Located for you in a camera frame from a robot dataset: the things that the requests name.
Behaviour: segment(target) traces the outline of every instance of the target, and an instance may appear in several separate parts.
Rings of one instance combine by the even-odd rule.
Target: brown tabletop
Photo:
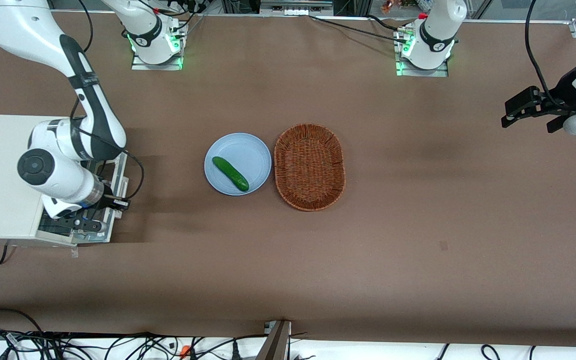
[[[55,18],[85,43],[84,14]],[[110,244],[16,249],[0,306],[49,331],[232,336],[284,318],[317,339],[576,345],[576,137],[499,120],[537,84],[523,25],[464,23],[450,76],[419,78],[396,76],[391,41],[310,18],[211,16],[182,71],[131,71],[119,20],[93,20],[88,56],[144,187]],[[566,25],[531,35],[554,86],[576,39]],[[73,100],[56,70],[0,49],[0,114],[67,116]],[[241,197],[206,182],[219,137],[272,150],[306,122],[343,147],[332,207],[295,210],[272,178]]]

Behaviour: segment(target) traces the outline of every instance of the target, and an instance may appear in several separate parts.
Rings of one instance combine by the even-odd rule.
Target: cucumber
[[[228,162],[223,157],[215,156],[212,158],[212,163],[217,167],[222,173],[230,179],[230,181],[239,189],[240,191],[247,192],[250,188],[248,181],[235,169],[230,162]]]

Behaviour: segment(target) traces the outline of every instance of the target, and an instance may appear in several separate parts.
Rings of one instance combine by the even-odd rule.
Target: wicker basket
[[[274,178],[279,194],[292,207],[315,212],[333,205],[346,186],[339,140],[313,123],[284,131],[274,146]]]

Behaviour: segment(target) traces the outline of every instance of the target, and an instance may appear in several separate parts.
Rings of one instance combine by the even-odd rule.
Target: blue plate
[[[226,159],[241,175],[246,178],[249,189],[241,191],[237,186],[213,164],[213,158]],[[270,151],[258,137],[245,132],[228,134],[208,149],[203,161],[203,171],[206,179],[218,192],[230,196],[250,194],[259,189],[270,175],[272,167]]]

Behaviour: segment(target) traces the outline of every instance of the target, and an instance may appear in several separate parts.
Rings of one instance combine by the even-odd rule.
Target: sticker
[[[13,346],[15,349],[18,348],[19,341],[17,341],[17,339],[13,336],[12,333],[7,333],[7,334],[6,334],[6,339],[7,339],[7,341],[10,342],[10,344],[12,344],[12,346]]]

